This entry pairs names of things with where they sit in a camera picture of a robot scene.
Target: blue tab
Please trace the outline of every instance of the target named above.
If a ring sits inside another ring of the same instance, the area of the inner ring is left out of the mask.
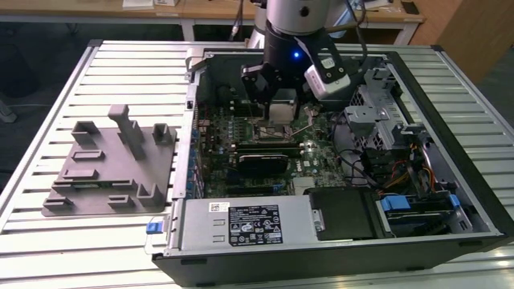
[[[386,196],[381,200],[382,209],[385,212],[390,210],[409,210],[410,204],[406,196]]]
[[[197,139],[199,138],[199,135],[201,135],[201,134],[199,134],[199,131],[194,129],[194,130],[193,130],[193,134],[191,134],[193,139],[197,140]]]
[[[450,195],[450,202],[454,209],[461,206],[461,201],[458,200],[458,197],[454,194]]]
[[[163,233],[163,221],[146,224],[146,233],[149,235]]]
[[[393,210],[409,210],[410,205],[406,196],[388,196],[389,204],[392,205]]]
[[[385,212],[392,210],[392,206],[389,205],[389,202],[388,202],[386,199],[381,200],[381,204],[382,204],[382,209],[384,209]]]

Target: warning label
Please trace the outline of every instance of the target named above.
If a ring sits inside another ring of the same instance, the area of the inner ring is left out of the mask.
[[[229,208],[233,246],[282,244],[280,205]]]

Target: desk leg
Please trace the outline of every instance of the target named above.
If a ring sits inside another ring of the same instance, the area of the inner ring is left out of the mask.
[[[398,34],[394,45],[409,45],[410,39],[413,39],[414,33],[417,32],[420,23],[409,22],[405,23],[404,29]]]
[[[193,29],[195,26],[195,20],[182,19],[181,26],[183,27],[185,41],[195,41],[195,30]]]

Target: aluminum slotted table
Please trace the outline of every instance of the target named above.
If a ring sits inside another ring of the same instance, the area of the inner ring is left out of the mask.
[[[111,104],[129,104],[141,126],[167,123],[181,138],[189,89],[189,48],[245,48],[244,43],[93,42],[0,196],[0,288],[179,288],[145,250],[146,224],[155,216],[53,217],[42,215],[70,152],[79,120],[115,127]],[[360,50],[357,45],[338,46]],[[450,126],[477,168],[514,216],[514,130],[445,52],[429,46],[370,46],[397,51]],[[413,105],[406,107],[417,120]],[[174,184],[171,172],[170,184]],[[151,243],[166,245],[165,235]],[[316,278],[238,288],[511,288],[514,249],[465,255],[434,269]]]

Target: sticker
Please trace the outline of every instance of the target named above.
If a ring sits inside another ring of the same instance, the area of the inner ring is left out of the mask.
[[[209,212],[229,212],[231,203],[209,203]]]
[[[404,19],[404,22],[424,22],[424,20],[422,19],[418,19],[418,18],[406,18],[406,19]]]
[[[155,13],[157,16],[171,16],[171,17],[178,17],[178,13]]]
[[[282,244],[280,205],[230,207],[229,234],[233,247]]]

